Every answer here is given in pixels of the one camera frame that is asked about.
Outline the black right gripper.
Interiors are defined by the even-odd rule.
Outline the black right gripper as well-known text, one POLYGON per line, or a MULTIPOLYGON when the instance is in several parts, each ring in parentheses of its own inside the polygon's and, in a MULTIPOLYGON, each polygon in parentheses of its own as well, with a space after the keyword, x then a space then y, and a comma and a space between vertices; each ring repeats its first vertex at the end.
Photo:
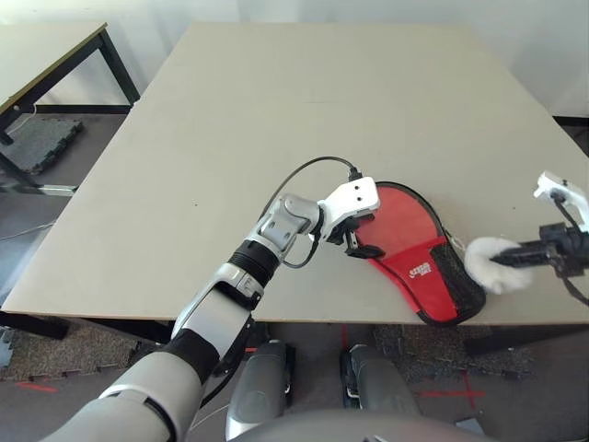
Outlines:
POLYGON ((513 268, 550 264, 558 277, 584 275, 588 269, 587 232, 578 227, 557 223, 540 227, 539 236, 541 240, 521 242, 493 256, 491 261, 513 268))

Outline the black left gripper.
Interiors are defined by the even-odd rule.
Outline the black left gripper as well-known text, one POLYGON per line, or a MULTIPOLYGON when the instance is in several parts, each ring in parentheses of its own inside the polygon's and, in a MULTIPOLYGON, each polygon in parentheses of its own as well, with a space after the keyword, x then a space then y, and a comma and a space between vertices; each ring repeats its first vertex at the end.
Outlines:
POLYGON ((362 245, 356 237, 355 231, 363 222, 370 222, 375 219, 372 214, 349 216, 335 226, 330 235, 329 242, 341 245, 346 243, 345 253, 353 258, 358 259, 377 259, 382 256, 382 250, 372 245, 362 245))

